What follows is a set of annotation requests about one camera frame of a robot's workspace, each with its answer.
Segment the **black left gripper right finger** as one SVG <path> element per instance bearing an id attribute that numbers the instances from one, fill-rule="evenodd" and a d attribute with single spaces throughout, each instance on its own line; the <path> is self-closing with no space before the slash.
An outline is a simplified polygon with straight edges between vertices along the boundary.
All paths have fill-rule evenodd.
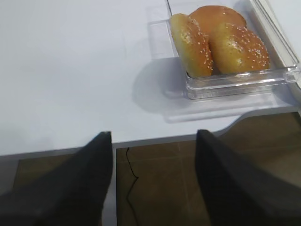
<path id="1" fill-rule="evenodd" d="M 207 130 L 196 175 L 213 226 L 299 226 L 301 189 L 252 165 Z"/>

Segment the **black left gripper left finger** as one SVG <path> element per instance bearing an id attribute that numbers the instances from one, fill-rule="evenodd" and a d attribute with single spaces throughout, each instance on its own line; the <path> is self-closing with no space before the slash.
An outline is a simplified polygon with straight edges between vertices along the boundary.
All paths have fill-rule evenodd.
<path id="1" fill-rule="evenodd" d="M 97 226 L 111 182 L 111 133 L 56 169 L 0 197 L 2 226 Z"/>

